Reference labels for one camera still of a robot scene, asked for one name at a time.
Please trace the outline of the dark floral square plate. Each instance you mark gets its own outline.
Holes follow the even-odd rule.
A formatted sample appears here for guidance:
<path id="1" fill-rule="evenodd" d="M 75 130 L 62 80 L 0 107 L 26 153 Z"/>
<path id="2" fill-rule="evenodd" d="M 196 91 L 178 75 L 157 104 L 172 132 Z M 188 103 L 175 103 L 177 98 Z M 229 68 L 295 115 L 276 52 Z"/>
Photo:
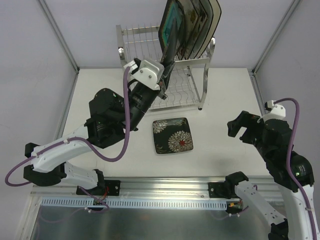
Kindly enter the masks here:
<path id="1" fill-rule="evenodd" d="M 162 73 L 161 79 L 163 80 L 166 88 L 169 86 L 170 75 L 177 52 L 178 32 L 179 30 L 177 20 L 176 18 L 174 18 L 171 24 L 167 46 L 164 49 L 162 59 L 160 61 L 160 63 L 164 66 L 164 71 Z"/>

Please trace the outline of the round silver-rimmed plate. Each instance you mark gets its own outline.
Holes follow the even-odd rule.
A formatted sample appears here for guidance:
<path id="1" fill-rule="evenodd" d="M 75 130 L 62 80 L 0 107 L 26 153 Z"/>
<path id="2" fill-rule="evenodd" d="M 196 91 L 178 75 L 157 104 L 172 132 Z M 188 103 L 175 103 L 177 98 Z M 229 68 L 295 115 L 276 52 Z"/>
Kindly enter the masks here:
<path id="1" fill-rule="evenodd" d="M 184 46 L 185 46 L 185 37 L 186 37 L 186 19 L 185 19 L 185 11 L 182 3 L 179 0 L 175 1 L 178 7 L 178 18 L 180 20 L 180 24 L 178 27 L 178 35 L 177 35 L 177 59 L 182 60 L 184 56 Z"/>

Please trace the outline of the black square plate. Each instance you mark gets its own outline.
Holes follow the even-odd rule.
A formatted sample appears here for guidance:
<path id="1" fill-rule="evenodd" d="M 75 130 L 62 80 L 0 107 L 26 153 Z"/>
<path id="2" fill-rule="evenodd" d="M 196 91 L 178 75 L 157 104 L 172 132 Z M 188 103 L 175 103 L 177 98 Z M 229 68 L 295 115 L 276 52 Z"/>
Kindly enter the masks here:
<path id="1" fill-rule="evenodd" d="M 168 45 L 171 25 L 174 18 L 176 18 L 177 26 L 179 27 L 181 21 L 179 20 L 179 16 L 178 16 L 178 6 L 176 3 L 176 0 L 168 0 L 162 16 L 160 27 L 158 30 L 158 38 L 159 38 L 162 54 L 164 53 L 164 50 Z"/>

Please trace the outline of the colourful flower plate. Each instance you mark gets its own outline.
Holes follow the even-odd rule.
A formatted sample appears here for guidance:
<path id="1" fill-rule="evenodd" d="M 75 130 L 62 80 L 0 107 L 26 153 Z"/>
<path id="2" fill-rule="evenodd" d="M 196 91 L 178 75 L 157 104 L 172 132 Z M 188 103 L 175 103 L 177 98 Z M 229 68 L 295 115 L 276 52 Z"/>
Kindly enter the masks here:
<path id="1" fill-rule="evenodd" d="M 185 52 L 188 47 L 188 39 L 190 37 L 191 31 L 193 29 L 193 26 L 195 24 L 196 20 L 196 11 L 193 7 L 193 4 L 191 0 L 180 0 L 183 8 L 184 8 L 184 16 L 185 16 L 185 23 L 186 23 L 186 35 L 185 35 L 185 42 L 184 42 L 184 48 L 183 48 L 183 59 L 186 59 Z"/>
<path id="2" fill-rule="evenodd" d="M 204 44 L 207 34 L 207 24 L 211 19 L 211 8 L 206 0 L 192 0 L 195 10 L 195 24 L 193 24 L 190 33 L 187 49 L 185 51 L 186 59 L 195 59 Z"/>

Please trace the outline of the white square plate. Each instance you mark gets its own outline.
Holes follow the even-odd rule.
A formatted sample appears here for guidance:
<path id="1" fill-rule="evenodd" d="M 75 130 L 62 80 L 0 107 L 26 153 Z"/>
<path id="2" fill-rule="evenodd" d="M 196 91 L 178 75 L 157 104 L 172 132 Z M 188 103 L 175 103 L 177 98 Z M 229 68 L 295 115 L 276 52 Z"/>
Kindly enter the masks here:
<path id="1" fill-rule="evenodd" d="M 212 38 L 214 37 L 215 31 L 217 29 L 217 26 L 219 24 L 219 21 L 222 15 L 222 9 L 217 0 L 207 0 L 207 2 L 209 4 L 208 10 L 212 12 L 212 14 L 211 14 L 211 20 L 209 21 L 210 24 L 209 24 L 208 33 L 206 34 L 204 43 L 199 52 L 200 56 L 205 52 L 207 46 L 210 44 Z"/>
<path id="2" fill-rule="evenodd" d="M 196 41 L 192 49 L 192 58 L 198 58 L 202 55 L 203 45 L 207 42 L 207 36 L 214 19 L 214 9 L 210 0 L 200 0 L 200 29 L 197 30 Z"/>

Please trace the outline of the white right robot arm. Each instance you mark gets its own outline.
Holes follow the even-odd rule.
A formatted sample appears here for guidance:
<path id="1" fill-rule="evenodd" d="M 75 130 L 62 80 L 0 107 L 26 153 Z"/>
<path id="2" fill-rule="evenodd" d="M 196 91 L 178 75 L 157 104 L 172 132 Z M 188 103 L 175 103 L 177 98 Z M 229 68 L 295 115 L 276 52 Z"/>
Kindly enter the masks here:
<path id="1" fill-rule="evenodd" d="M 228 136 L 236 137 L 241 128 L 245 131 L 239 139 L 254 146 L 264 160 L 279 188 L 286 215 L 278 213 L 241 171 L 226 176 L 215 193 L 226 199 L 243 200 L 269 226 L 270 240 L 318 240 L 313 169 L 304 156 L 293 150 L 294 130 L 282 115 L 269 112 L 259 117 L 247 111 L 227 123 Z"/>

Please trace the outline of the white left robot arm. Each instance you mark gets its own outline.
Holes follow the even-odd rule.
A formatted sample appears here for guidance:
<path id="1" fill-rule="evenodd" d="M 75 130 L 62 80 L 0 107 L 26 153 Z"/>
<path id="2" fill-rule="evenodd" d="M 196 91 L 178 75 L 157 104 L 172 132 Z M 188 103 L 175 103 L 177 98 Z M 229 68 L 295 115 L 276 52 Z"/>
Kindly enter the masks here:
<path id="1" fill-rule="evenodd" d="M 31 163 L 24 167 L 23 178 L 40 187 L 63 182 L 101 194 L 105 190 L 103 172 L 76 167 L 69 160 L 92 151 L 106 162 L 119 161 L 126 153 L 131 131 L 137 131 L 155 98 L 165 95 L 168 79 L 161 78 L 158 85 L 159 90 L 152 90 L 136 79 L 126 80 L 125 96 L 108 88 L 99 90 L 89 102 L 90 118 L 84 125 L 48 146 L 31 142 L 25 146 Z"/>

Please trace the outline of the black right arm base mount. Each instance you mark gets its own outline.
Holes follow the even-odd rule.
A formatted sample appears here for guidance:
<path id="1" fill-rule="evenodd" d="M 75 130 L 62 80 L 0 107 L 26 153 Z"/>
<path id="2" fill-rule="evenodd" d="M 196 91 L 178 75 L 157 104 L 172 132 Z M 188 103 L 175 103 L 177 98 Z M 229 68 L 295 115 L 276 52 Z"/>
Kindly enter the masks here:
<path id="1" fill-rule="evenodd" d="M 209 182 L 209 197 L 223 199 L 237 198 L 238 196 L 235 192 L 235 186 L 237 186 L 240 182 L 248 180 L 249 178 L 242 171 L 238 171 L 227 175 L 224 182 Z"/>

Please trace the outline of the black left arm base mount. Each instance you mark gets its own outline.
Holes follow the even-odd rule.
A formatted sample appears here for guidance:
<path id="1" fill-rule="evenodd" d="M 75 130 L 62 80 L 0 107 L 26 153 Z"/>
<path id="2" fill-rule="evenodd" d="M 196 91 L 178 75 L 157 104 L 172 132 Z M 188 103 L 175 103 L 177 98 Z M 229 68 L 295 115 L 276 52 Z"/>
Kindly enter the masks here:
<path id="1" fill-rule="evenodd" d="M 114 179 L 105 179 L 102 186 L 97 186 L 92 189 L 86 189 L 86 191 L 93 196 L 119 196 L 121 189 L 121 181 Z"/>

